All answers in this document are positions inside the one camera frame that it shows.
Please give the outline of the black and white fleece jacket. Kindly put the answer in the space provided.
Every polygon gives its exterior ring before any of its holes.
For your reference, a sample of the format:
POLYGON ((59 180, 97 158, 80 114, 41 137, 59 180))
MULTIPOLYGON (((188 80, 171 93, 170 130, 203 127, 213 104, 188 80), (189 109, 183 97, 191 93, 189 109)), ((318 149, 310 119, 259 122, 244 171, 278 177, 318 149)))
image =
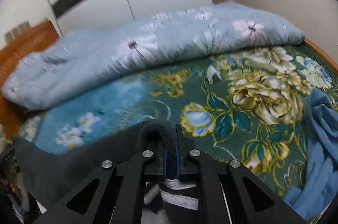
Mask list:
POLYGON ((167 178, 150 184, 148 191, 155 193, 146 198, 143 218, 146 223, 199 223, 196 185, 178 181, 176 131, 168 122, 144 121, 64 154, 43 151, 23 137, 15 137, 13 145, 25 188, 38 203, 51 209, 104 161, 127 162, 158 141, 167 152, 167 178))

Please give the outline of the floral green bed blanket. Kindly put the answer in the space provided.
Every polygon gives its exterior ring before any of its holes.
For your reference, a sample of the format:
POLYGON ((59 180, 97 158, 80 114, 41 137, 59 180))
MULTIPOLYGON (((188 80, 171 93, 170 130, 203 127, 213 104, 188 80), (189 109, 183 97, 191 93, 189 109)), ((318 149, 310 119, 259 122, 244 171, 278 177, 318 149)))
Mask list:
POLYGON ((305 45, 271 47, 142 71, 34 113, 19 134, 47 152, 114 135, 142 121, 182 126, 221 162, 240 160, 279 196, 305 185, 305 100, 326 92, 337 106, 337 69, 305 45), (213 65, 222 80, 210 85, 213 65))

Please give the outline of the blue fleece garment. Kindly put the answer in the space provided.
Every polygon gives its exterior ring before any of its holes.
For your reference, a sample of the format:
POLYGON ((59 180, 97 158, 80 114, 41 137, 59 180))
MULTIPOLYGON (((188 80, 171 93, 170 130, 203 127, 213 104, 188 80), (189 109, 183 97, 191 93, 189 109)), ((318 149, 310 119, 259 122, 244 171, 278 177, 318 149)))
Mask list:
POLYGON ((337 194, 337 111, 326 93, 314 88, 306 99, 305 186, 290 187, 283 200, 306 221, 322 213, 337 194))

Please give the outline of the white plastic clip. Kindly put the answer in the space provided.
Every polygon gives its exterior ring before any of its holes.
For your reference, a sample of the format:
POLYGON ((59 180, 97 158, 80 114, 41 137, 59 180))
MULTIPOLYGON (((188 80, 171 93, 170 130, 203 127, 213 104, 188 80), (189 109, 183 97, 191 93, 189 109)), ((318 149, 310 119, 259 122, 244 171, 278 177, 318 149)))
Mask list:
POLYGON ((206 76, 210 85, 214 84, 214 78, 222 80, 221 73, 213 65, 208 66, 206 76))

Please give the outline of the light blue floral quilt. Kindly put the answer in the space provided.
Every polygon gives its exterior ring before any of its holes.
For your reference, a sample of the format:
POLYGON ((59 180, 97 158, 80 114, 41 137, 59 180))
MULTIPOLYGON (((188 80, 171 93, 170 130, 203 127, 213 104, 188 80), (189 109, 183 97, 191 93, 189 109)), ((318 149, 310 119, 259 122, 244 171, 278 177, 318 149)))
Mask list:
POLYGON ((114 29, 65 34, 20 60, 2 95, 26 109, 45 110, 139 70, 246 47, 297 45, 304 37, 285 18, 233 1, 159 12, 114 29))

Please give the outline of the wooden bed frame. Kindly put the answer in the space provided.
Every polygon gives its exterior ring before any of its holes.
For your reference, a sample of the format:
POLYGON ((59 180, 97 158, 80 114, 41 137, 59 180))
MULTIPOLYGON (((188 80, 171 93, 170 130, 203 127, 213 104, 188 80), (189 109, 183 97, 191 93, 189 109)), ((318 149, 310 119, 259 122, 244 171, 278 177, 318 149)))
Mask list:
MULTIPOLYGON (((51 21, 47 20, 23 33, 1 49, 1 84, 15 70, 19 61, 31 52, 42 51, 53 44, 59 35, 51 21)), ((8 140, 18 134, 26 119, 25 111, 1 97, 1 125, 8 140)))

